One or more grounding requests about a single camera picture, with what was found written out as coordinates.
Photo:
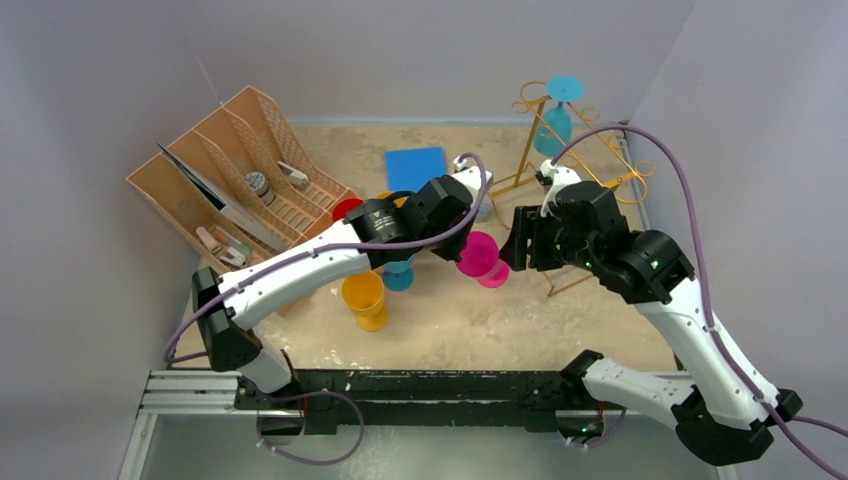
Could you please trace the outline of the yellow wine glass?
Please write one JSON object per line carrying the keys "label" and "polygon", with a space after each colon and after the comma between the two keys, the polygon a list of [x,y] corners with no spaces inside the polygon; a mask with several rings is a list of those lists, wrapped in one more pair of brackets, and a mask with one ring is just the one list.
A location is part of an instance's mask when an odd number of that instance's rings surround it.
{"label": "yellow wine glass", "polygon": [[376,332],[388,324],[385,287],[377,273],[366,271],[347,277],[343,281],[341,295],[360,329]]}

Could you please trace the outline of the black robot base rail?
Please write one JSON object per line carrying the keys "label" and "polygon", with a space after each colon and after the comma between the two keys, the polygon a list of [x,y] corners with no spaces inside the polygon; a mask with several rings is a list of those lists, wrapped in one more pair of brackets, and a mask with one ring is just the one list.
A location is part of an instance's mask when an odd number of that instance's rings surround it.
{"label": "black robot base rail", "polygon": [[308,435],[340,426],[516,427],[597,438],[620,406],[579,391],[558,370],[300,369],[283,393],[237,381],[234,406],[262,416],[289,412]]}

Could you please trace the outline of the teal wine glass front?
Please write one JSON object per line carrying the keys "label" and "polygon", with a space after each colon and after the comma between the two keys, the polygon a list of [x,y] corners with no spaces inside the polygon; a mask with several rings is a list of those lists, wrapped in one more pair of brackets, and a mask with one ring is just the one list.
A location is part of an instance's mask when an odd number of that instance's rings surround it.
{"label": "teal wine glass front", "polygon": [[409,289],[415,280],[412,270],[415,257],[403,261],[388,262],[383,266],[381,278],[386,289],[402,292]]}

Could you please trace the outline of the teal wine glass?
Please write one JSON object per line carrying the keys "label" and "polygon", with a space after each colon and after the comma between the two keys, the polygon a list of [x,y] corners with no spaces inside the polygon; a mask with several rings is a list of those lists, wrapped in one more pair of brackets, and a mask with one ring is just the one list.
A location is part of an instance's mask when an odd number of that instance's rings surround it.
{"label": "teal wine glass", "polygon": [[542,114],[533,146],[545,158],[553,158],[571,141],[573,125],[567,104],[581,99],[585,87],[580,79],[558,75],[546,84],[546,94],[556,105]]}
{"label": "teal wine glass", "polygon": [[383,266],[381,278],[386,289],[402,292],[409,289],[415,280],[412,270],[415,257],[403,261],[388,262]]}

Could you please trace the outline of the red wine glass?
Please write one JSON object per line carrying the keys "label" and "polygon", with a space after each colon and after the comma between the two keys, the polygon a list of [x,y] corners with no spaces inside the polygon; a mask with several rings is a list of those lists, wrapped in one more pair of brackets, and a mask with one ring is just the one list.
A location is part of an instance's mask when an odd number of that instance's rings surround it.
{"label": "red wine glass", "polygon": [[362,203],[363,200],[359,198],[347,198],[340,201],[331,211],[332,221],[337,222],[344,219],[350,211],[358,208]]}

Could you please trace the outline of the magenta wine glass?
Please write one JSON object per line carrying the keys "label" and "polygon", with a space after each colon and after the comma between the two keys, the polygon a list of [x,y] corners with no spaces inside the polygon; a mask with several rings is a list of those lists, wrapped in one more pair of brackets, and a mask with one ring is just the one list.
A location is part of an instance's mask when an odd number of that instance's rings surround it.
{"label": "magenta wine glass", "polygon": [[490,289],[503,286],[510,274],[508,265],[499,258],[495,239],[482,231],[468,235],[456,266],[463,275]]}

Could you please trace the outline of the yellow-orange wine glass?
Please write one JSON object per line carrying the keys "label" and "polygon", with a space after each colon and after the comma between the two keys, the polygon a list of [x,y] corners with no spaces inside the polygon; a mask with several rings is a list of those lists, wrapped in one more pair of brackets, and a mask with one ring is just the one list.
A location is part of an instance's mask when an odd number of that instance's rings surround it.
{"label": "yellow-orange wine glass", "polygon": [[397,205],[402,205],[406,201],[407,196],[405,194],[401,194],[400,192],[386,191],[386,192],[382,192],[382,193],[378,194],[376,196],[376,198],[377,199],[389,199],[389,200],[395,202]]}

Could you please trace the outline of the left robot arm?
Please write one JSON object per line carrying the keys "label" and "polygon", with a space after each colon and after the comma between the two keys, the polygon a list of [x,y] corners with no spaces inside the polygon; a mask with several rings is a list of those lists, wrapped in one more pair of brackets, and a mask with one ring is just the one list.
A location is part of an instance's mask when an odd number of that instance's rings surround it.
{"label": "left robot arm", "polygon": [[212,370],[238,371],[272,408],[297,399],[288,356],[255,332],[279,308],[338,279],[430,250],[458,261],[487,184],[476,167],[429,180],[402,206],[370,199],[305,243],[257,265],[192,276],[193,317]]}

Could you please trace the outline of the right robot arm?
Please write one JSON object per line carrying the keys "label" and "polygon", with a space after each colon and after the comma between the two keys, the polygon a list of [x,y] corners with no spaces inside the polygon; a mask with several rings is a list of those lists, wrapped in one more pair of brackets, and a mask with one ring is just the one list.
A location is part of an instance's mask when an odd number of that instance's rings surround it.
{"label": "right robot arm", "polygon": [[551,188],[543,205],[514,210],[500,251],[513,271],[573,266],[636,308],[661,334],[688,378],[664,379],[586,350],[561,373],[576,407],[610,402],[672,429],[700,460],[728,466],[757,460],[802,400],[759,374],[703,303],[691,262],[669,235],[631,229],[613,192],[591,181]]}

